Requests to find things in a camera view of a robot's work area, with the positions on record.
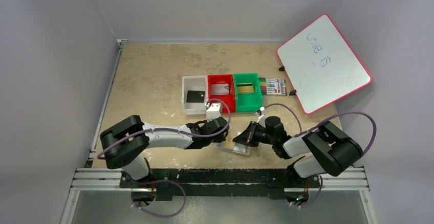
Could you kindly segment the beige card holder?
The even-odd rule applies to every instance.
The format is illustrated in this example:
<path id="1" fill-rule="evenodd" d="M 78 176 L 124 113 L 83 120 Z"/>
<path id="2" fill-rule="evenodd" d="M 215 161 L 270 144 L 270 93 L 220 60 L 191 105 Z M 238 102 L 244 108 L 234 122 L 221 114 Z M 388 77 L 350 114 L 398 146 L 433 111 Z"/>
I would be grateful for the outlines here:
<path id="1" fill-rule="evenodd" d="M 251 152 L 250 147 L 233 141 L 233 139 L 240 134 L 241 133 L 238 131 L 229 130 L 225 141 L 215 143 L 214 148 L 228 153 L 249 156 Z"/>

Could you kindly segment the green plastic bin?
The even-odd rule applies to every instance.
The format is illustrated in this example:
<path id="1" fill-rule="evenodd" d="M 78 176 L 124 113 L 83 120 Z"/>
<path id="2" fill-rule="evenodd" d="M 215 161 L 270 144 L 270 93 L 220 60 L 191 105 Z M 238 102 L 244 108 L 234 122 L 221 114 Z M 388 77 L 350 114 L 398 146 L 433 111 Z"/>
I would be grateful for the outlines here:
<path id="1" fill-rule="evenodd" d="M 247 113 L 255 112 L 263 104 L 263 95 L 259 85 L 257 73 L 235 73 L 233 74 L 235 91 L 235 112 Z M 239 83 L 253 83 L 255 92 L 252 94 L 238 94 L 236 85 Z"/>

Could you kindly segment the red plastic bin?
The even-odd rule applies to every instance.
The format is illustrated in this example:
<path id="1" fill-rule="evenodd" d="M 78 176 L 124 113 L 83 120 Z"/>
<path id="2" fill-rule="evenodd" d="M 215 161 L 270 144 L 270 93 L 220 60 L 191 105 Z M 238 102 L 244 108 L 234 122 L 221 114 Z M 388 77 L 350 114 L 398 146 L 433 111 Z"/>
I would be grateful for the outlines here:
<path id="1" fill-rule="evenodd" d="M 208 75 L 208 98 L 225 102 L 231 113 L 235 112 L 235 91 L 232 74 Z"/>

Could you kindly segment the marker pen pack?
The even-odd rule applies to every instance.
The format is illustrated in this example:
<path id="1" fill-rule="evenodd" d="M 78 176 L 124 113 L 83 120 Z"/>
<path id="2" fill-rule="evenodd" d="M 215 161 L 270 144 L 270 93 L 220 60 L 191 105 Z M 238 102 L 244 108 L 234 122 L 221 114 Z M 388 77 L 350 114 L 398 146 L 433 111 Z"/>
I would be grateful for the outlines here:
<path id="1" fill-rule="evenodd" d="M 260 77 L 259 85 L 263 96 L 287 95 L 287 83 L 285 79 Z"/>

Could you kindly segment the white plastic bin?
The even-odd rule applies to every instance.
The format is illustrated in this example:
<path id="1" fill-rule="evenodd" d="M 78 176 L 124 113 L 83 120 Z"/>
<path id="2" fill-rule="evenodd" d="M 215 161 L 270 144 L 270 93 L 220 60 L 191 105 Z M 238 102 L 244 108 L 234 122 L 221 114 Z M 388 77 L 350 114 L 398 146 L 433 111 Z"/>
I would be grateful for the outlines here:
<path id="1" fill-rule="evenodd" d="M 207 76 L 183 76 L 181 100 L 185 115 L 205 114 L 205 103 L 208 100 Z"/>

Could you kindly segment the gold credit card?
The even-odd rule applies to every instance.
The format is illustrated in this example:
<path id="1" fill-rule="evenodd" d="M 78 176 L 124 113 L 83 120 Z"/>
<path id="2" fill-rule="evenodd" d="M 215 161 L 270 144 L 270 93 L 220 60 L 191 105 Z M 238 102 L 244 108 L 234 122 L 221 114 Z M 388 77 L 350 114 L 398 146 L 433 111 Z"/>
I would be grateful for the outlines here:
<path id="1" fill-rule="evenodd" d="M 236 85 L 238 94 L 252 94 L 255 92 L 253 83 L 239 83 Z"/>

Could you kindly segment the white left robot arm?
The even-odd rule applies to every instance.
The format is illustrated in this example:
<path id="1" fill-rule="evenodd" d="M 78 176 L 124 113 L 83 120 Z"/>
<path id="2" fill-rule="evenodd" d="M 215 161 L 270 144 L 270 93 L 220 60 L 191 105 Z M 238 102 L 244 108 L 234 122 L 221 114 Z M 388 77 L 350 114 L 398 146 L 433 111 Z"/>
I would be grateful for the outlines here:
<path id="1" fill-rule="evenodd" d="M 224 141 L 229 122 L 218 117 L 164 127 L 144 123 L 139 115 L 132 115 L 100 134 L 102 151 L 97 158 L 104 159 L 108 169 L 122 169 L 135 184 L 145 188 L 152 183 L 153 174 L 148 161 L 140 155 L 144 150 L 160 147 L 201 149 Z"/>

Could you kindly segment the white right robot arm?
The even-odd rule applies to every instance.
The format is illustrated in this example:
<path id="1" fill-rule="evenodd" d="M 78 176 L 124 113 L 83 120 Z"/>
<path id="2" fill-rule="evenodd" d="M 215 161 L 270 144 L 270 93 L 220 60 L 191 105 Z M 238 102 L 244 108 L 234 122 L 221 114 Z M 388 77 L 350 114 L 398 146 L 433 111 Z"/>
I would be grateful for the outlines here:
<path id="1" fill-rule="evenodd" d="M 357 142 L 330 121 L 302 136 L 290 136 L 277 116 L 267 117 L 264 124 L 250 122 L 233 141 L 248 147 L 269 144 L 279 158 L 301 156 L 287 167 L 288 182 L 301 186 L 312 175 L 327 173 L 338 176 L 363 156 Z"/>

